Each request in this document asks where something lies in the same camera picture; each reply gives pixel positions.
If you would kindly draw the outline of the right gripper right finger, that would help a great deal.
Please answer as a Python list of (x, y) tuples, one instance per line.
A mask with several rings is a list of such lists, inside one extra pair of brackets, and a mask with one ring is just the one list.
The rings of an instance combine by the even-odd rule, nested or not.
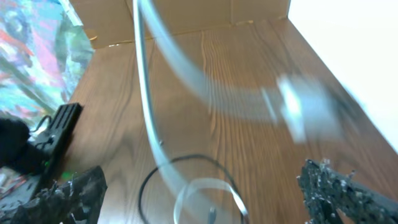
[(397, 224), (397, 202), (342, 175), (326, 163), (307, 159), (297, 177), (309, 223), (342, 223), (342, 212), (354, 223)]

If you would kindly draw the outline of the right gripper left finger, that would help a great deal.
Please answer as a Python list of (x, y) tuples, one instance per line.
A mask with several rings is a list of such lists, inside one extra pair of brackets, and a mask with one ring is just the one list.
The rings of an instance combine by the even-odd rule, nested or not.
[(1, 223), (97, 223), (107, 188), (102, 168), (92, 167), (16, 208), (1, 209)]

